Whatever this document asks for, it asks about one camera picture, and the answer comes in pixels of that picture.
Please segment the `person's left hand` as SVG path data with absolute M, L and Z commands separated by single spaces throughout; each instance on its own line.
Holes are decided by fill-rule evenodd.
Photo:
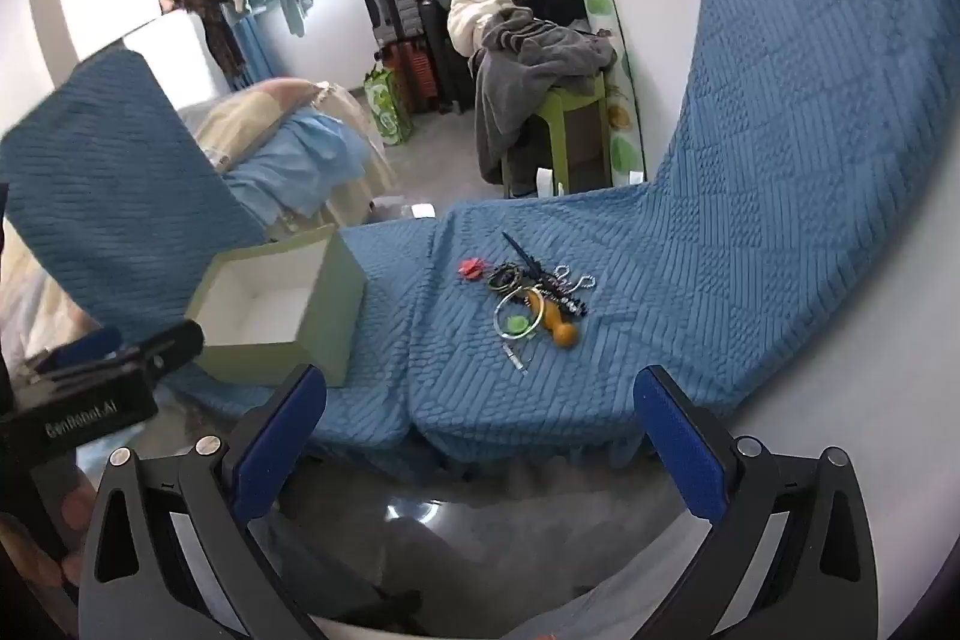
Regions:
M 41 473 L 37 482 L 41 510 L 36 518 L 50 523 L 57 551 L 46 551 L 32 536 L 26 517 L 18 518 L 10 512 L 2 512 L 2 549 L 21 578 L 35 590 L 53 590 L 67 583 L 78 587 L 98 491 L 76 466 L 70 466 L 66 473 Z

